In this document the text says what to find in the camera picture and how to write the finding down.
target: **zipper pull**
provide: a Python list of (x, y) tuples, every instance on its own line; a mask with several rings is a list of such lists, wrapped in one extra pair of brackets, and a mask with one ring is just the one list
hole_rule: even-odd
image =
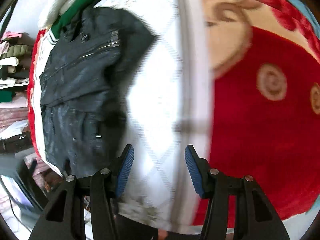
[(84, 35), (83, 32), (80, 32), (80, 40), (81, 40), (82, 43), (87, 41), (88, 39), (89, 39), (89, 34)]
[(118, 39), (118, 35), (119, 35), (119, 30), (114, 30), (111, 32), (111, 41), (109, 45), (111, 45), (112, 47), (116, 47), (120, 45), (120, 40)]

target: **green fabric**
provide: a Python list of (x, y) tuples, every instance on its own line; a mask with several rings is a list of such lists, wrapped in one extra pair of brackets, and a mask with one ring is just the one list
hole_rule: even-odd
[(11, 102), (14, 92), (0, 91), (0, 103)]
[(52, 24), (51, 31), (56, 39), (60, 38), (61, 29), (71, 22), (78, 11), (83, 10), (95, 0), (76, 0), (70, 8)]
[(0, 59), (9, 57), (21, 57), (23, 55), (31, 55), (32, 46), (27, 45), (13, 45), (10, 46), (7, 53), (1, 55)]

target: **white paper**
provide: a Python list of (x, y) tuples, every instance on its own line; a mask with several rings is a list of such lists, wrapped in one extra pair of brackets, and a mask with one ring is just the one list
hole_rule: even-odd
[(16, 121), (0, 133), (0, 139), (8, 139), (12, 136), (22, 134), (22, 130), (29, 124), (29, 120)]

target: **jacket zipper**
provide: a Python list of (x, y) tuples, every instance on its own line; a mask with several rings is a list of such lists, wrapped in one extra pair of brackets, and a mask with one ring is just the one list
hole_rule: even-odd
[(60, 71), (61, 69), (65, 68), (65, 67), (70, 67), (74, 64), (76, 64), (79, 60), (81, 59), (85, 59), (86, 57), (89, 57), (91, 55), (94, 54), (99, 54), (103, 51), (101, 51), (101, 49), (105, 49), (105, 48), (109, 48), (109, 47), (118, 47), (121, 45), (121, 40), (118, 38), (118, 30), (112, 31), (111, 32), (111, 40), (109, 43), (107, 43), (107, 45), (102, 45), (100, 47), (98, 47), (97, 49), (92, 49), (91, 51), (95, 50), (94, 52), (89, 52), (83, 56), (78, 57), (77, 59), (73, 60), (72, 62), (65, 64), (63, 66), (61, 66), (59, 69), (57, 69), (56, 71), (54, 71), (53, 73), (51, 73), (49, 76), (47, 76), (46, 78), (44, 78), (43, 82), (47, 81), (50, 77), (52, 77), (53, 75), (55, 75), (58, 71)]
[(101, 46), (101, 47), (97, 48), (97, 51), (83, 55), (83, 56), (79, 57), (78, 59), (88, 57), (88, 56), (93, 55), (95, 53), (99, 53), (100, 49), (104, 49), (104, 48), (108, 48), (108, 47), (118, 47), (119, 45), (120, 45), (120, 40), (118, 39), (118, 30), (112, 31), (111, 41), (107, 45)]

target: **metal screw head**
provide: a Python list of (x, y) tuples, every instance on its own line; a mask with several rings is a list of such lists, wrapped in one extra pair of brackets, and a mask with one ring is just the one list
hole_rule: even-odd
[(249, 182), (253, 181), (253, 177), (250, 176), (250, 175), (245, 175), (244, 178), (245, 178), (246, 181), (249, 181)]
[(103, 168), (101, 171), (100, 171), (100, 173), (102, 174), (102, 175), (106, 175), (106, 174), (108, 174), (110, 172), (110, 170), (108, 169), (108, 168)]
[(67, 182), (71, 182), (71, 181), (73, 181), (74, 179), (75, 179), (75, 177), (72, 176), (72, 175), (69, 175), (69, 176), (66, 177), (66, 181), (67, 181)]
[(210, 170), (210, 173), (211, 173), (212, 175), (217, 175), (217, 174), (219, 173), (219, 170), (218, 170), (218, 169), (211, 169), (211, 170)]

